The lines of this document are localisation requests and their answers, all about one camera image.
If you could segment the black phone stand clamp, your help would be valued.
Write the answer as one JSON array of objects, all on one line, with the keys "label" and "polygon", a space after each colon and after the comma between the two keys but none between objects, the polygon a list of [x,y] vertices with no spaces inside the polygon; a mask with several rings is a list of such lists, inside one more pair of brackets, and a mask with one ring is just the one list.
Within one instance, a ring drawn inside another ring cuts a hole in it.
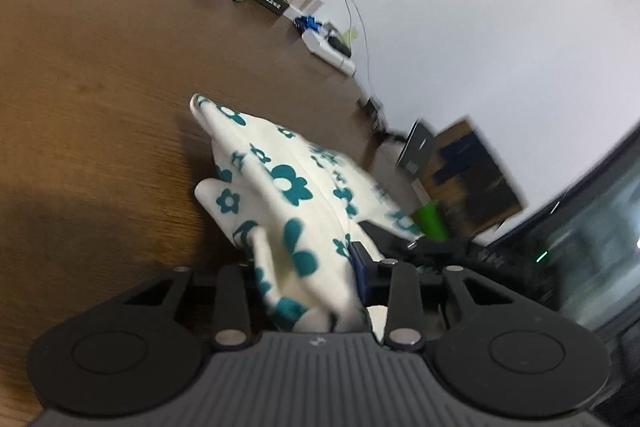
[{"label": "black phone stand clamp", "polygon": [[371,134],[376,144],[385,142],[406,143],[407,135],[390,130],[383,116],[382,104],[374,97],[360,98],[357,106],[370,122]]}]

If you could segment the blue toy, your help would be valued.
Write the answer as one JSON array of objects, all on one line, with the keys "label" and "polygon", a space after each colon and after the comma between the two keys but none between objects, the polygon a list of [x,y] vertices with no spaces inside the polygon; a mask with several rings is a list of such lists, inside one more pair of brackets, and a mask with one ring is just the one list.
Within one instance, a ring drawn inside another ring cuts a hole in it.
[{"label": "blue toy", "polygon": [[293,20],[295,29],[303,35],[307,30],[319,32],[322,29],[322,23],[316,20],[312,15],[301,15]]}]

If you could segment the white charger plug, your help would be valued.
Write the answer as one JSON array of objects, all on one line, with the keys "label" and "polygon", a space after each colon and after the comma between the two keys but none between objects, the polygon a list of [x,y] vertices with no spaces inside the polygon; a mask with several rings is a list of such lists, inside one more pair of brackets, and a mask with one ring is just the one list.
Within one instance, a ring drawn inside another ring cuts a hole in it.
[{"label": "white charger plug", "polygon": [[323,0],[293,0],[291,4],[302,15],[314,15],[323,5]]}]

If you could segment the black wireless charger phone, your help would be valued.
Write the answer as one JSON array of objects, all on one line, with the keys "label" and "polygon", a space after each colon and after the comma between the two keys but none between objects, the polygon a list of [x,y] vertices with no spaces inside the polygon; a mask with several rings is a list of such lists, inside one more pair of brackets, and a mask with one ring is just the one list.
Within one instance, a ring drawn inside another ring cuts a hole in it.
[{"label": "black wireless charger phone", "polygon": [[434,132],[424,120],[418,119],[407,135],[397,165],[412,179],[420,178],[431,160],[435,148]]}]

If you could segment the white power strip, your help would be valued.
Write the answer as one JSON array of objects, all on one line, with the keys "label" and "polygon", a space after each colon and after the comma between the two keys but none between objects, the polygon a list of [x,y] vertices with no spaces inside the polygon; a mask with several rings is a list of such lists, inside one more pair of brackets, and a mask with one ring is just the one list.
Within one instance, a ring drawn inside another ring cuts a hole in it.
[{"label": "white power strip", "polygon": [[349,77],[355,74],[355,63],[344,54],[341,54],[341,52],[333,49],[328,43],[328,40],[321,37],[318,32],[307,29],[302,33],[302,40],[311,54],[321,58],[322,61],[344,72],[344,74]]}]

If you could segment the green stand base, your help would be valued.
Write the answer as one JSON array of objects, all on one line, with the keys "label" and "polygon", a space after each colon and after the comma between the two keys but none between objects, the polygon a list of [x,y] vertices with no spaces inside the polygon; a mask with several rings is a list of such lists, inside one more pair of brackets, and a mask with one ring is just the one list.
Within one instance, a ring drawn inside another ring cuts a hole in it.
[{"label": "green stand base", "polygon": [[438,202],[427,202],[411,215],[411,219],[428,239],[436,242],[450,239],[448,225]]}]

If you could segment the brown cardboard board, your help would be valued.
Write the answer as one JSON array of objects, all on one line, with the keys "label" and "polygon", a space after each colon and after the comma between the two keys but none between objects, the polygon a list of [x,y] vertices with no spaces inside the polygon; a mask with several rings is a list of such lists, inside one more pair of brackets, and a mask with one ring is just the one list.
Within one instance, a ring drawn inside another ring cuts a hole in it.
[{"label": "brown cardboard board", "polygon": [[420,181],[457,235],[477,236],[524,209],[518,190],[466,118],[435,136]]}]

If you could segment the cream green-flower garment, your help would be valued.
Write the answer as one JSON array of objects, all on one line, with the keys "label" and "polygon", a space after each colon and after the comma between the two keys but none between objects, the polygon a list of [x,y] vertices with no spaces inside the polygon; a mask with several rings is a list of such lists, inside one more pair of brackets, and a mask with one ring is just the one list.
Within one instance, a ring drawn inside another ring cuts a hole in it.
[{"label": "cream green-flower garment", "polygon": [[190,111],[212,142],[216,170],[195,198],[253,258],[273,322],[294,333],[366,331],[348,247],[357,242],[382,260],[362,222],[413,241],[421,233],[407,213],[346,155],[200,94]]}]

